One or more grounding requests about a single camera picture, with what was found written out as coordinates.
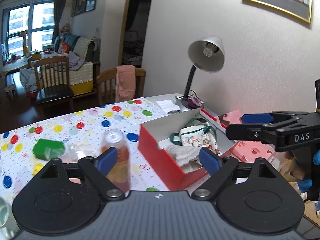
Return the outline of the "blue gloved right hand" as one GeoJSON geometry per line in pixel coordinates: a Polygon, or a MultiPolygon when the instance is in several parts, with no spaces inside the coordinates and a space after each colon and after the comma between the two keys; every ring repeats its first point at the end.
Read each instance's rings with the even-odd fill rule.
{"type": "Polygon", "coordinates": [[[296,162],[295,157],[293,156],[291,151],[285,152],[285,158],[291,161],[290,168],[288,170],[289,175],[298,179],[297,185],[300,192],[305,193],[308,192],[310,187],[312,186],[312,180],[307,178],[306,172],[302,169],[296,162]]]}

